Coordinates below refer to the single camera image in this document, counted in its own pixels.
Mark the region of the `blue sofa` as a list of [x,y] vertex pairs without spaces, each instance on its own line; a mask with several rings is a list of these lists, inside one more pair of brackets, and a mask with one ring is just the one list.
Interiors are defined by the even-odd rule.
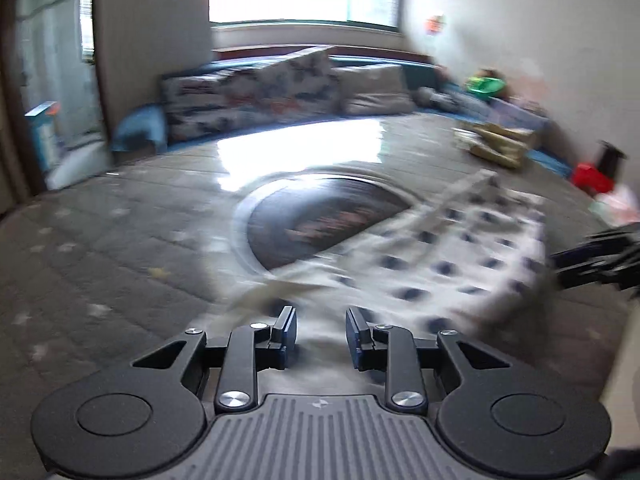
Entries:
[[[217,61],[192,68],[192,70],[166,74],[161,76],[160,80],[249,68],[280,60],[285,55],[297,51],[299,51],[297,46],[275,46],[224,52]],[[457,84],[451,82],[442,66],[437,65],[427,55],[390,49],[334,46],[330,49],[330,58],[338,67],[397,64],[404,71],[411,92],[416,93],[425,87],[440,94],[449,94],[459,103],[458,108],[452,113],[454,116],[477,122],[489,120],[491,113],[489,102],[492,99],[482,101],[473,98],[469,93],[464,93]],[[544,134],[551,130],[551,126],[552,122],[548,118],[547,128],[536,133]],[[156,150],[161,152],[174,144],[168,139],[168,131],[163,104],[142,105],[122,119],[117,126],[112,137],[112,150],[117,153],[129,153],[153,144]]]

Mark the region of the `colourful pinwheel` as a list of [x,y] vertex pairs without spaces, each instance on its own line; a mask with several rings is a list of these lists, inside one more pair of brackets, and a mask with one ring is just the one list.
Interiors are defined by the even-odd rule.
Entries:
[[442,15],[435,15],[427,21],[426,32],[430,36],[437,36],[444,30],[445,24],[446,21]]

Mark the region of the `red object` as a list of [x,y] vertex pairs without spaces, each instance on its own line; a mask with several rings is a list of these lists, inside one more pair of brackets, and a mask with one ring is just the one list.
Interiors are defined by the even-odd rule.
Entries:
[[602,174],[596,166],[589,162],[580,162],[574,168],[570,182],[590,196],[609,193],[615,186],[615,182],[611,178]]

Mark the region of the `black round induction cooktop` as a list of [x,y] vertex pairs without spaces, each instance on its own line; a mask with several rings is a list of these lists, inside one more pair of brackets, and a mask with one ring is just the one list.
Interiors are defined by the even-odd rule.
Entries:
[[234,240],[249,266],[272,271],[307,259],[408,209],[420,198],[356,174],[296,174],[241,200]]

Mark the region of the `green toy bowl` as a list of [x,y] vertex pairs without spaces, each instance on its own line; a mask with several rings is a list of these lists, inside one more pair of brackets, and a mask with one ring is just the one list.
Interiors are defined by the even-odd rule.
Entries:
[[481,96],[482,98],[494,98],[498,96],[506,88],[506,82],[496,77],[470,77],[466,81],[466,91],[473,96]]

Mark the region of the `yellow folded cloth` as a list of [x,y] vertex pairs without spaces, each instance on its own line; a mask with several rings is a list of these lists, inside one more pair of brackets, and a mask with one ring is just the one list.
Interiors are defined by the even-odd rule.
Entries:
[[504,128],[492,122],[458,122],[454,143],[471,155],[510,170],[520,170],[537,133],[527,128]]

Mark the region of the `butterfly print cushion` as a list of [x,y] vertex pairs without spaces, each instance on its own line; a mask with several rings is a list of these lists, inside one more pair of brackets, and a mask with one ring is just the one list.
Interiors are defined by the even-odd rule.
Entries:
[[328,47],[299,50],[260,66],[260,105],[276,122],[333,115],[340,107],[333,70]]
[[272,123],[254,68],[172,77],[160,88],[172,142]]

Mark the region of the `clear plastic box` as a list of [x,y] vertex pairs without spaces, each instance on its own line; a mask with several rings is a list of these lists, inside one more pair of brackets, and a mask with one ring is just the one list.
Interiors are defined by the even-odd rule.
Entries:
[[492,99],[489,106],[491,108],[489,120],[503,128],[542,131],[548,126],[547,117],[534,114],[509,102]]

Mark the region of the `white navy polka dot garment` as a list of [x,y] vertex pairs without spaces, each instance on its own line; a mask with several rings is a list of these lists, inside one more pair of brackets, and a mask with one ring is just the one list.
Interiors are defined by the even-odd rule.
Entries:
[[546,278],[546,201],[480,170],[310,258],[238,286],[209,328],[266,322],[288,301],[333,337],[347,308],[415,334],[483,333],[522,310]]

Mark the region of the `grey quilted star table cover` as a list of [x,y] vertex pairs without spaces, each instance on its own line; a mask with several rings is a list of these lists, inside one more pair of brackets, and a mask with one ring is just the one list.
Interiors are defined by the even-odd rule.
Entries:
[[[382,177],[431,200],[481,160],[454,146],[453,119],[419,113],[274,129],[120,166],[40,195],[1,222],[1,479],[41,479],[32,411],[47,394],[151,350],[189,326],[225,334],[271,306],[230,309],[258,273],[242,258],[236,211],[261,184],[314,172]],[[514,190],[544,196],[547,247],[577,245],[602,226],[590,199],[534,162],[495,169]],[[462,313],[500,350],[600,396],[632,307],[629,292],[589,285],[541,289],[495,328]],[[382,393],[352,368],[344,310],[373,322],[379,299],[320,290],[299,297],[300,366],[260,373],[260,391]]]

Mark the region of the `beige plain cushion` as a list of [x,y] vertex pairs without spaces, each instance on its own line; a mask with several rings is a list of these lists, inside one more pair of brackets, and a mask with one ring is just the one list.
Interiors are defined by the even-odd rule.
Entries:
[[397,64],[337,67],[340,110],[347,116],[410,114],[416,103]]

